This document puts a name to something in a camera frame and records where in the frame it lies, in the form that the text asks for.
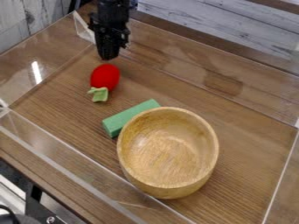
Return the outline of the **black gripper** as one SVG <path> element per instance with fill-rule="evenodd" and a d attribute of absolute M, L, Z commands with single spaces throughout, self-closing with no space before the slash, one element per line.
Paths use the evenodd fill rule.
<path fill-rule="evenodd" d="M 98 54 L 103 60 L 118 57 L 120 49 L 127 47 L 130 30 L 130 0 L 96 0 L 98 11 L 91 12 L 88 28 L 95 32 Z M 110 35 L 110 43 L 102 36 Z"/>

